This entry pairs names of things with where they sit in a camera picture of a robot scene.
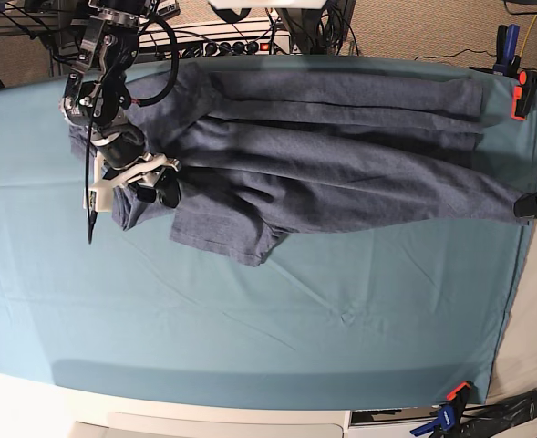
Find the shirt sleeve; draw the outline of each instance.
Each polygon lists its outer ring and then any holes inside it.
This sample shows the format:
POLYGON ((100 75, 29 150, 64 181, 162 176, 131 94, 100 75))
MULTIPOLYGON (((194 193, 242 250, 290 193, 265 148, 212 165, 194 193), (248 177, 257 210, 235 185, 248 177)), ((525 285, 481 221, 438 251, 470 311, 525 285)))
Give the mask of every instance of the shirt sleeve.
POLYGON ((206 193, 182 183, 184 196, 175 214, 171 240, 260 265, 283 231, 267 224, 255 207, 228 193, 206 193))

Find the black cable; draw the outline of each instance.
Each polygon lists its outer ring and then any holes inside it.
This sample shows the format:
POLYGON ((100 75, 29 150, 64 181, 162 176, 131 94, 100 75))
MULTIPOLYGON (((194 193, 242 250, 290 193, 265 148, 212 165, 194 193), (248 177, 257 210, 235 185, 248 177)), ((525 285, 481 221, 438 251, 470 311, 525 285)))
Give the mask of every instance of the black cable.
POLYGON ((328 52, 331 47, 337 46, 338 38, 335 38, 334 19, 328 10, 325 16, 321 16, 321 24, 323 24, 323 18, 327 19, 323 33, 325 34, 325 50, 328 52))
POLYGON ((36 34, 31 32, 27 26, 23 26, 21 25, 20 23, 17 23, 11 16, 9 16, 8 14, 5 13, 5 11, 1 10, 0 8, 0 14, 6 18, 7 20, 9 20, 11 23, 13 23, 21 32, 23 32, 24 34, 26 35, 29 35, 29 37, 31 39, 35 39, 36 38, 36 34))
POLYGON ((159 103, 161 100, 165 99, 170 93, 172 88, 175 86, 177 81, 177 73, 179 73, 179 48, 177 46, 177 37, 173 32, 173 29, 169 24, 160 16, 155 16, 153 21, 158 24, 162 29, 167 33, 170 41, 170 72, 169 78, 167 79, 167 84, 165 87, 152 98, 148 99, 133 99, 132 102, 136 103, 140 107, 148 107, 149 105, 154 105, 159 103))
POLYGON ((149 20, 154 21, 154 19, 157 17, 157 14, 159 13, 159 5, 160 5, 160 0, 157 0, 149 12, 149 20))
POLYGON ((236 14, 232 11, 232 9, 216 9, 215 7, 213 7, 212 4, 210 4, 210 8, 215 15, 217 15, 225 23, 228 23, 230 25, 234 23, 239 23, 240 21, 244 20, 250 14, 251 11, 251 9, 249 8, 242 8, 240 10, 240 14, 236 14))
POLYGON ((337 13, 339 14, 339 17, 349 27, 349 31, 351 31, 351 36, 353 37, 353 42, 356 43, 356 53, 357 53, 358 56, 360 56, 359 46, 357 45, 357 38, 356 38, 355 32, 353 31, 353 27, 351 27, 351 25, 349 23, 347 23, 347 20, 345 20, 345 17, 341 15, 341 9, 337 8, 336 10, 337 10, 337 13))
POLYGON ((511 16, 537 16, 537 11, 534 11, 534 12, 527 12, 527 11, 523 11, 523 12, 513 12, 510 10, 510 8, 507 6, 507 0, 503 0, 503 5, 505 6, 505 10, 507 11, 507 13, 511 16))
POLYGON ((272 31, 272 29, 275 28, 275 26, 276 26, 278 23, 280 23, 280 17, 277 18, 277 19, 275 19, 274 21, 272 21, 272 24, 270 24, 270 27, 268 27, 268 29, 266 29, 266 30, 264 31, 263 34, 261 34, 259 37, 253 39, 253 40, 250 41, 250 42, 251 42, 251 43, 255 43, 255 42, 258 41, 259 39, 264 38, 266 35, 268 35, 268 32, 272 31))
POLYGON ((246 42, 246 44, 248 44, 248 39, 243 35, 242 32, 240 32, 240 29, 238 29, 238 27, 237 27, 234 23, 232 23, 232 26, 233 26, 233 28, 234 28, 235 30, 238 31, 238 34, 240 34, 240 37, 243 38, 243 40, 246 42))
POLYGON ((69 29, 67 32, 72 36, 72 38, 74 38, 74 44, 76 45, 76 49, 79 52, 81 50, 81 41, 77 41, 77 37, 79 36, 79 34, 76 34, 71 29, 69 29))
POLYGON ((270 24, 273 25, 274 20, 272 19, 272 16, 270 15, 270 11, 268 10, 267 7, 264 8, 264 12, 266 13, 266 16, 268 17, 268 19, 270 20, 270 24))
POLYGON ((423 57, 423 56, 419 56, 419 57, 415 57, 414 60, 418 61, 419 59, 441 59, 441 58, 444 58, 444 57, 457 57, 458 55, 462 55, 465 52, 477 53, 477 54, 486 53, 490 57, 496 57, 496 55, 493 55, 488 50, 473 50, 472 48, 464 48, 460 52, 455 53, 454 55, 441 55, 439 57, 423 57))
POLYGON ((272 26, 272 32, 270 34, 270 40, 268 42, 268 55, 273 55, 275 53, 274 49, 274 39, 276 38, 276 26, 272 26))
POLYGON ((157 46, 157 40, 152 34, 149 34, 149 36, 150 36, 150 41, 152 41, 152 44, 155 46, 155 58, 159 59, 159 57, 163 57, 164 59, 164 55, 159 52, 159 46, 157 46))
POLYGON ((282 47, 274 43, 274 53, 277 54, 278 52, 283 52, 285 55, 290 55, 289 53, 286 53, 282 47))
MULTIPOLYGON (((100 83, 98 93, 96 96, 99 96, 99 92, 102 90, 102 84, 100 83)), ((98 213, 91 208, 89 203, 89 150, 90 144, 92 142, 92 127, 94 126, 94 106, 91 107, 92 114, 89 116, 88 124, 88 136, 86 137, 86 165, 85 165, 85 179, 84 179, 84 194, 86 195, 86 214, 87 214, 87 227, 86 233, 88 235, 88 245, 92 244, 92 235, 94 234, 94 225, 96 225, 96 219, 98 218, 98 213)))
POLYGON ((337 55, 341 53, 341 49, 343 48, 343 35, 345 34, 345 26, 343 23, 343 17, 339 13, 336 7, 331 8, 331 12, 335 13, 335 16, 337 20, 339 21, 339 36, 337 37, 336 44, 337 44, 337 55))
MULTIPOLYGON (((15 9, 17 11, 19 11, 21 14, 23 14, 24 16, 27 16, 28 18, 30 18, 31 20, 35 21, 36 23, 38 23, 39 25, 43 26, 46 29, 45 32, 40 32, 40 33, 32 32, 27 26, 24 26, 24 25, 21 25, 20 23, 17 23, 9 14, 6 14, 5 11, 0 9, 0 14, 2 16, 4 16, 7 20, 11 21, 21 32, 23 32, 24 34, 29 36, 29 39, 31 39, 31 40, 34 40, 34 39, 36 39, 38 37, 41 37, 41 36, 52 35, 54 33, 63 31, 63 29, 51 30, 49 28, 49 26, 43 20, 41 20, 40 18, 37 18, 35 16, 31 16, 24 9, 22 9, 22 8, 20 8, 18 6, 15 6, 15 5, 8 4, 8 3, 6 5, 10 6, 11 8, 13 8, 13 9, 15 9)), ((54 59, 56 62, 58 62, 60 64, 67 64, 67 65, 71 66, 71 62, 69 62, 66 58, 61 57, 60 55, 56 55, 55 52, 58 51, 58 50, 57 50, 57 45, 56 45, 55 40, 51 40, 49 45, 50 45, 50 47, 47 47, 47 50, 49 51, 49 55, 52 57, 52 59, 54 59)))
POLYGON ((493 417, 480 417, 479 415, 465 415, 462 414, 461 418, 467 418, 469 420, 493 420, 493 417))
POLYGON ((464 411, 481 411, 484 410, 486 412, 491 411, 494 408, 501 408, 505 406, 505 404, 502 403, 493 403, 493 404, 482 404, 480 406, 470 406, 468 408, 465 408, 464 411))
POLYGON ((122 55, 124 53, 124 47, 121 48, 119 51, 119 54, 116 56, 116 59, 114 59, 114 62, 112 63, 112 66, 104 73, 104 76, 100 80, 100 83, 98 84, 98 88, 96 89, 96 96, 94 97, 94 101, 91 103, 91 114, 89 116, 89 123, 88 123, 88 136, 86 137, 86 165, 85 165, 85 181, 84 181, 84 189, 85 189, 85 195, 86 195, 86 212, 87 212, 87 219, 88 219, 88 225, 87 225, 87 233, 88 233, 88 244, 90 245, 92 243, 92 235, 94 234, 94 226, 96 225, 96 220, 98 218, 98 212, 91 211, 91 205, 89 202, 89 156, 90 156, 90 147, 92 142, 92 127, 94 126, 94 118, 95 118, 95 107, 98 102, 100 93, 102 91, 102 87, 104 87, 104 82, 110 75, 110 73, 114 70, 114 68, 119 64, 120 60, 122 59, 122 55))
POLYGON ((296 21, 293 20, 290 14, 288 14, 288 11, 286 9, 283 9, 283 11, 285 12, 286 18, 288 19, 288 21, 290 21, 295 27, 303 31, 303 33, 306 35, 308 40, 311 42, 311 47, 315 47, 315 41, 311 38, 310 35, 308 35, 308 32, 306 32, 306 29, 302 27, 301 25, 299 25, 298 23, 296 23, 296 21))

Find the power strip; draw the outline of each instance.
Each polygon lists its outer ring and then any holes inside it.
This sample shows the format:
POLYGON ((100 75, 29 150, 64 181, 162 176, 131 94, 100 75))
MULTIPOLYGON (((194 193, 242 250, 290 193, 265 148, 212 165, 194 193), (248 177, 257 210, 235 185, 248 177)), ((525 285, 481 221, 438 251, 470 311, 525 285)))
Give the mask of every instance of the power strip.
MULTIPOLYGON (((249 18, 229 25, 222 21, 174 26, 181 57, 268 55, 272 30, 267 18, 249 18)), ((156 25, 140 37, 141 54, 164 54, 169 57, 170 41, 167 34, 156 25)), ((277 30, 274 35, 276 53, 290 53, 290 35, 277 30)))

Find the orange clamp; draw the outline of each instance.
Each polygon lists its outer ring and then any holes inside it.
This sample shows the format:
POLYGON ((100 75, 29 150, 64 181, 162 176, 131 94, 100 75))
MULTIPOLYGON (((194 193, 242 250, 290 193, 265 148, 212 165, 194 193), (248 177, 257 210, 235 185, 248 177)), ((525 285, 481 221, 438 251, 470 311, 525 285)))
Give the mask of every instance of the orange clamp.
POLYGON ((454 399, 456 399, 457 394, 463 388, 470 388, 470 383, 468 383, 467 381, 464 381, 459 386, 457 386, 454 390, 449 392, 449 395, 447 395, 447 401, 452 402, 454 399))
POLYGON ((511 102, 511 118, 524 121, 524 117, 516 116, 515 110, 517 109, 517 102, 522 98, 523 89, 519 85, 516 85, 513 89, 513 100, 511 102))

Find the wire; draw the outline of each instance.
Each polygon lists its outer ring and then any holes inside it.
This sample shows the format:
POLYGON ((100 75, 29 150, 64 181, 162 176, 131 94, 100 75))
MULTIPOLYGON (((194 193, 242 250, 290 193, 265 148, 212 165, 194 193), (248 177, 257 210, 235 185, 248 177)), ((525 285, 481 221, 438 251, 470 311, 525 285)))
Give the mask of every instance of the wire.
POLYGON ((246 44, 247 44, 247 43, 248 43, 248 40, 247 40, 247 38, 243 35, 243 33, 240 32, 240 29, 238 29, 238 27, 237 27, 234 23, 232 23, 232 26, 233 26, 233 28, 234 28, 235 30, 238 31, 238 34, 240 34, 240 37, 242 37, 243 40, 244 40, 244 41, 246 42, 246 44))
POLYGON ((268 29, 263 33, 261 34, 259 37, 253 39, 252 41, 250 41, 251 43, 255 43, 256 41, 258 41, 259 39, 262 39, 264 38, 266 35, 268 35, 268 32, 270 32, 278 23, 280 23, 280 17, 278 17, 277 19, 275 19, 274 21, 272 21, 272 24, 270 24, 270 27, 268 27, 268 29))
POLYGON ((272 19, 272 16, 270 15, 270 11, 268 10, 267 7, 264 8, 264 12, 266 13, 266 16, 268 17, 268 19, 270 20, 270 24, 273 25, 274 20, 272 19))
MULTIPOLYGON (((34 39, 36 39, 38 37, 49 36, 49 35, 52 35, 52 34, 55 34, 55 33, 58 33, 58 32, 62 32, 65 29, 64 28, 64 29, 51 30, 49 28, 49 26, 43 20, 41 20, 40 18, 38 18, 36 16, 31 16, 24 9, 22 9, 22 8, 20 8, 18 6, 15 6, 15 5, 11 5, 9 3, 7 3, 5 5, 11 7, 12 9, 15 9, 16 11, 18 11, 21 14, 23 14, 24 16, 30 18, 31 20, 35 21, 36 23, 38 23, 39 25, 43 26, 46 29, 46 31, 44 31, 44 32, 39 32, 39 33, 33 32, 27 26, 21 25, 20 23, 16 22, 13 19, 13 17, 11 17, 9 14, 6 14, 5 11, 0 9, 0 14, 2 16, 4 16, 7 20, 12 22, 21 32, 23 32, 24 34, 28 35, 31 40, 34 40, 34 39)), ((69 62, 65 57, 61 57, 60 55, 56 55, 55 52, 58 51, 58 49, 57 49, 57 44, 56 44, 55 40, 48 40, 47 43, 49 44, 49 47, 46 47, 46 48, 49 51, 49 55, 51 56, 52 59, 54 59, 56 62, 58 62, 60 64, 67 64, 67 65, 71 66, 71 62, 69 62)))
POLYGON ((316 47, 315 45, 315 41, 311 38, 310 35, 308 35, 308 32, 306 32, 306 29, 304 27, 302 27, 301 25, 299 25, 298 23, 296 23, 296 21, 293 20, 293 18, 290 16, 290 14, 288 14, 288 11, 286 9, 283 9, 283 11, 285 12, 286 14, 286 18, 288 19, 288 21, 290 21, 294 26, 296 26, 298 29, 302 30, 303 33, 306 35, 306 37, 308 38, 308 40, 311 42, 311 46, 312 47, 316 47))
POLYGON ((152 41, 152 44, 155 46, 155 58, 159 58, 159 57, 164 58, 164 54, 159 52, 159 46, 157 46, 157 40, 155 39, 155 37, 152 34, 149 34, 149 36, 150 36, 150 41, 152 41))
POLYGON ((167 37, 169 37, 170 72, 169 78, 167 79, 167 83, 165 84, 165 87, 159 92, 159 94, 148 99, 132 100, 133 103, 136 103, 140 107, 148 107, 150 105, 154 105, 155 103, 159 103, 161 100, 165 99, 172 90, 172 88, 175 86, 175 82, 177 81, 177 74, 179 73, 179 48, 177 47, 177 37, 175 36, 173 29, 162 17, 155 16, 153 20, 156 24, 162 27, 162 29, 167 33, 167 37))
POLYGON ((353 37, 353 42, 356 43, 356 53, 357 53, 358 56, 360 56, 360 54, 359 54, 359 46, 357 45, 357 38, 356 38, 355 32, 353 31, 353 27, 351 27, 351 25, 349 23, 347 23, 347 20, 345 20, 345 17, 341 15, 341 9, 337 8, 336 10, 337 10, 337 13, 339 14, 339 17, 349 27, 349 30, 351 31, 351 36, 353 37))
POLYGON ((533 25, 535 25, 535 20, 537 20, 537 16, 533 16, 532 23, 527 29, 527 33, 525 34, 525 39, 523 39, 522 49, 520 50, 520 57, 523 57, 523 50, 525 49, 525 45, 527 44, 527 38, 530 37, 530 33, 532 32, 533 25))
POLYGON ((444 57, 457 57, 458 55, 462 55, 465 52, 476 53, 476 54, 486 53, 490 57, 496 57, 496 55, 493 55, 488 50, 473 50, 472 48, 464 48, 460 52, 455 53, 454 55, 440 55, 438 57, 423 57, 423 56, 419 56, 419 57, 415 57, 414 60, 418 61, 419 59, 441 59, 441 58, 444 58, 444 57))
POLYGON ((273 26, 270 33, 270 41, 268 42, 268 55, 275 54, 276 47, 274 46, 274 39, 276 38, 276 26, 273 26))
POLYGON ((337 20, 339 20, 339 36, 337 37, 337 41, 336 41, 336 45, 337 45, 336 54, 339 55, 341 53, 341 48, 343 48, 343 43, 344 43, 343 36, 345 35, 343 17, 341 16, 341 13, 334 7, 331 9, 331 12, 334 12, 337 20))
POLYGON ((480 417, 479 415, 461 415, 462 418, 468 418, 470 420, 493 420, 493 417, 480 417))
POLYGON ((507 6, 507 0, 503 0, 503 5, 505 6, 505 10, 510 16, 537 16, 537 12, 528 12, 528 11, 512 12, 510 8, 507 6))
POLYGON ((152 9, 149 12, 149 20, 154 20, 159 13, 160 0, 154 2, 152 9))
MULTIPOLYGON (((485 411, 485 412, 482 412, 483 414, 485 414, 488 411, 492 411, 495 408, 502 408, 504 406, 505 406, 504 403, 483 404, 481 406, 470 406, 469 408, 465 408, 464 411, 467 412, 467 411, 479 411, 479 410, 481 410, 481 411, 485 411)), ((477 420, 481 420, 481 419, 483 419, 483 420, 492 420, 495 417, 481 418, 478 415, 477 416, 468 415, 468 416, 466 416, 466 418, 475 418, 477 420)))
POLYGON ((278 52, 282 52, 285 55, 290 55, 289 53, 286 53, 282 47, 278 46, 276 43, 274 43, 274 53, 277 55, 278 52))
POLYGON ((332 15, 329 14, 329 11, 327 11, 326 15, 321 16, 321 20, 320 20, 321 25, 323 24, 323 18, 327 19, 326 24, 323 27, 323 36, 324 36, 323 45, 325 46, 325 50, 329 52, 330 48, 334 49, 335 46, 337 46, 341 42, 340 38, 342 38, 342 36, 336 37, 333 18, 332 18, 332 15))
POLYGON ((98 102, 100 93, 102 92, 102 87, 104 87, 104 82, 110 75, 110 73, 114 70, 114 68, 119 64, 120 60, 122 59, 122 54, 124 53, 124 49, 122 48, 118 55, 116 56, 116 59, 114 59, 114 62, 110 66, 110 68, 104 73, 104 76, 100 80, 98 84, 98 88, 96 90, 96 96, 94 98, 94 101, 91 103, 91 114, 89 116, 89 123, 88 123, 88 136, 86 137, 86 163, 85 163, 85 180, 84 180, 84 189, 85 189, 85 195, 86 195, 86 212, 87 212, 87 219, 88 219, 88 226, 87 226, 87 233, 88 233, 88 244, 90 245, 92 243, 92 235, 94 234, 94 226, 96 225, 96 219, 98 218, 98 212, 95 210, 91 211, 91 205, 89 202, 89 156, 90 156, 90 147, 92 142, 92 127, 94 126, 94 119, 95 119, 95 111, 94 108, 96 107, 96 103, 98 102))

